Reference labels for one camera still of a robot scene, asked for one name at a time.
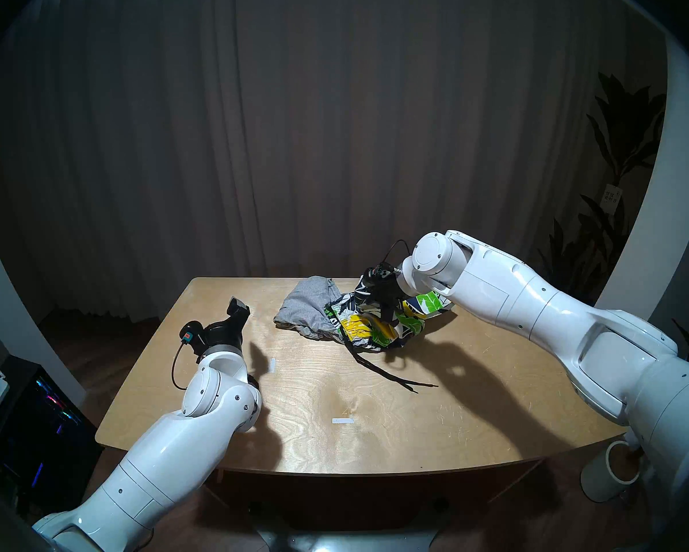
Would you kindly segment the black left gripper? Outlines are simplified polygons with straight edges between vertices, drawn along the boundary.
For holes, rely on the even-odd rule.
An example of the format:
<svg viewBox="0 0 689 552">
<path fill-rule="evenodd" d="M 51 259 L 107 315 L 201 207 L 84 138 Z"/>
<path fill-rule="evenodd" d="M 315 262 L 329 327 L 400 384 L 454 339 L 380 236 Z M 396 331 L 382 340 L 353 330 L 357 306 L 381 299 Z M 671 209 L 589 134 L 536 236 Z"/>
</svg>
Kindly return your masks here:
<svg viewBox="0 0 689 552">
<path fill-rule="evenodd" d="M 226 320 L 214 322 L 199 332 L 201 345 L 198 346 L 198 356 L 203 357 L 210 348 L 217 346 L 242 351 L 242 333 L 250 314 L 250 307 L 232 296 L 227 307 Z"/>
</svg>

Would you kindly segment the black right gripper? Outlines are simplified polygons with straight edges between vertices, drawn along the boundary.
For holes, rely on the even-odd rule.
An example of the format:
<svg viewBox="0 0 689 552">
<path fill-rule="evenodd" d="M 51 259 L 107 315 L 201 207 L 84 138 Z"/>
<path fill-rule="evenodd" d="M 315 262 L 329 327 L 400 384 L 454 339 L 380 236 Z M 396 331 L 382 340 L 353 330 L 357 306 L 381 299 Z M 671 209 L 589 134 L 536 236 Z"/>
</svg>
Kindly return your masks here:
<svg viewBox="0 0 689 552">
<path fill-rule="evenodd" d="M 366 269 L 362 277 L 362 284 L 371 302 L 377 302 L 380 307 L 380 320 L 392 327 L 397 324 L 397 305 L 406 300 L 407 293 L 401 288 L 398 278 L 402 275 L 400 267 L 390 263 L 380 262 L 374 267 Z"/>
</svg>

